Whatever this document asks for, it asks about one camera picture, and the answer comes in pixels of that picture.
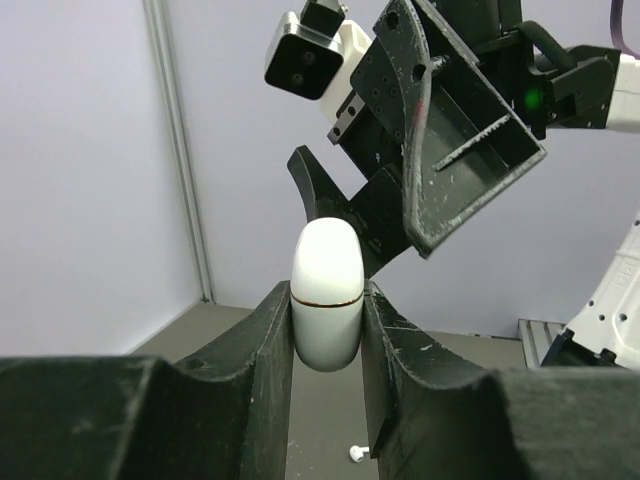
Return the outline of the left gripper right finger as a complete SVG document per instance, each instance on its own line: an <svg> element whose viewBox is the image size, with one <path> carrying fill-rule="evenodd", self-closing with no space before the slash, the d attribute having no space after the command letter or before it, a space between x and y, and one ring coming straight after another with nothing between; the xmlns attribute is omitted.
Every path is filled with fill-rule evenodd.
<svg viewBox="0 0 640 480"><path fill-rule="evenodd" d="M483 368L363 298L367 433L383 479L635 479L639 375Z"/></svg>

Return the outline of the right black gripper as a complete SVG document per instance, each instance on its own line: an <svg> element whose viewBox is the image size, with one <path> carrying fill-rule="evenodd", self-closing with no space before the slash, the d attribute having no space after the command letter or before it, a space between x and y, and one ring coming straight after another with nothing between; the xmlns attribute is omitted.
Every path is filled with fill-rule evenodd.
<svg viewBox="0 0 640 480"><path fill-rule="evenodd" d="M371 39L350 76L337 119L348 124L330 134L370 179L352 198L307 146L287 162L308 221L353 227L367 278L411 244L428 257L546 155L469 49L489 10L470 1L387 4L374 26L380 42Z"/></svg>

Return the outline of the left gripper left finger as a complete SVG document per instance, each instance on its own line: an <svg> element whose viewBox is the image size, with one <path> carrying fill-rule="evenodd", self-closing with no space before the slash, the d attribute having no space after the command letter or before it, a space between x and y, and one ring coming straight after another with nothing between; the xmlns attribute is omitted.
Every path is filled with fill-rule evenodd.
<svg viewBox="0 0 640 480"><path fill-rule="evenodd" d="M5 479L281 479L293 341L278 283L246 318L177 362L5 357Z"/></svg>

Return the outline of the white earbud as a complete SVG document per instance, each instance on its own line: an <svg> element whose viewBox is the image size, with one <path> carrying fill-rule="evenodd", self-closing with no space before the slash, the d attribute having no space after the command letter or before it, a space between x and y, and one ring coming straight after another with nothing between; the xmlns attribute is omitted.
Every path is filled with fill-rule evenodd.
<svg viewBox="0 0 640 480"><path fill-rule="evenodd" d="M349 448L349 457L354 463L361 463L364 459L370 455L370 448L368 446L352 445Z"/></svg>

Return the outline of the white earbud charging case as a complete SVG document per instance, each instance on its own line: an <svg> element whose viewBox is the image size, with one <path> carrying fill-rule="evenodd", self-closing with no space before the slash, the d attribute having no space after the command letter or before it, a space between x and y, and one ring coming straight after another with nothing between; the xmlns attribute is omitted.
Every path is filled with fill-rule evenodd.
<svg viewBox="0 0 640 480"><path fill-rule="evenodd" d="M364 262L353 227L320 218L301 231L293 258L290 302L300 360L334 372L355 358L361 337Z"/></svg>

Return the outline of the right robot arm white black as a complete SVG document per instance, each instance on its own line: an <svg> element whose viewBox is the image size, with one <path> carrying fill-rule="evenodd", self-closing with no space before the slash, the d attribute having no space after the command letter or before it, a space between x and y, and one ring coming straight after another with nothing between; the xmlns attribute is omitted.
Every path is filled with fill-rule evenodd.
<svg viewBox="0 0 640 480"><path fill-rule="evenodd" d="M309 218L356 235L366 276L409 248L431 255L544 158L549 129L639 129L622 40L564 48L516 1L393 1L374 30L329 91L330 140L364 187L346 198L305 147L288 163Z"/></svg>

